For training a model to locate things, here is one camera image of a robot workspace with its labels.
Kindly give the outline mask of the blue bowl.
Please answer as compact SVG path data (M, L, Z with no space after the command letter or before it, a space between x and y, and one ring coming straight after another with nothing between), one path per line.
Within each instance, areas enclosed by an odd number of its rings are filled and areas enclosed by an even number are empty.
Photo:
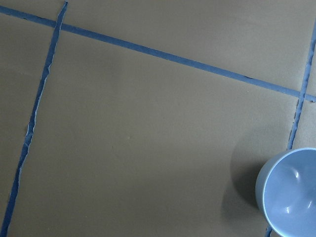
M316 150L288 150L269 159L255 185L257 205L281 237L316 235Z

